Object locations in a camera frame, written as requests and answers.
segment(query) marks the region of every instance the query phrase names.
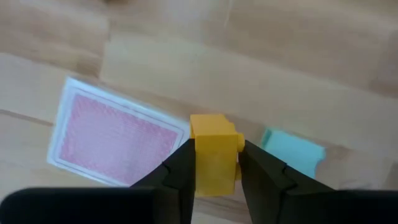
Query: light blue block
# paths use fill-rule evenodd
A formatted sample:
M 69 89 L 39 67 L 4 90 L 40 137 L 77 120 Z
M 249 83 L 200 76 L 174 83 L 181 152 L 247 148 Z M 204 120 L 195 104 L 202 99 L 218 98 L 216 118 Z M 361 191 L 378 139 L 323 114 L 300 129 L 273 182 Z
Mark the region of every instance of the light blue block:
M 325 148 L 276 129 L 268 129 L 262 148 L 301 173 L 315 178 L 317 164 L 326 157 Z

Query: yellow lego brick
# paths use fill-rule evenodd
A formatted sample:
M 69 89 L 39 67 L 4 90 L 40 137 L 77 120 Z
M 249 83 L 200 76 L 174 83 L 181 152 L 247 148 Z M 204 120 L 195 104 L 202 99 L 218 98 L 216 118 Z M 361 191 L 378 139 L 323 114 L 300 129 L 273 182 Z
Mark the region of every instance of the yellow lego brick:
M 195 138 L 196 195 L 233 194 L 243 135 L 222 114 L 191 115 L 190 120 L 191 138 Z

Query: wooden surface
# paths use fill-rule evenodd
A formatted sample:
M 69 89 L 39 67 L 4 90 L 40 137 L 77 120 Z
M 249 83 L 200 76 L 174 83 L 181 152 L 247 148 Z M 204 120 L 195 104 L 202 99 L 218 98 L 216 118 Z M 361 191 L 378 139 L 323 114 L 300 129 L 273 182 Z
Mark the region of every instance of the wooden surface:
M 65 77 L 85 77 L 188 119 L 225 113 L 326 147 L 317 180 L 398 189 L 394 0 L 3 0 L 0 198 L 101 184 L 48 165 Z M 193 223 L 249 223 L 236 195 L 199 198 Z

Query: playing card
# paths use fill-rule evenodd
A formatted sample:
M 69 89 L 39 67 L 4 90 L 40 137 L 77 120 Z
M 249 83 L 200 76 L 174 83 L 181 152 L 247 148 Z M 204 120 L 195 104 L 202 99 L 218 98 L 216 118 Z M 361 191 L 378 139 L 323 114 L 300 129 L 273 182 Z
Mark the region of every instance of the playing card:
M 47 161 L 109 185 L 129 186 L 188 138 L 187 122 L 68 78 Z

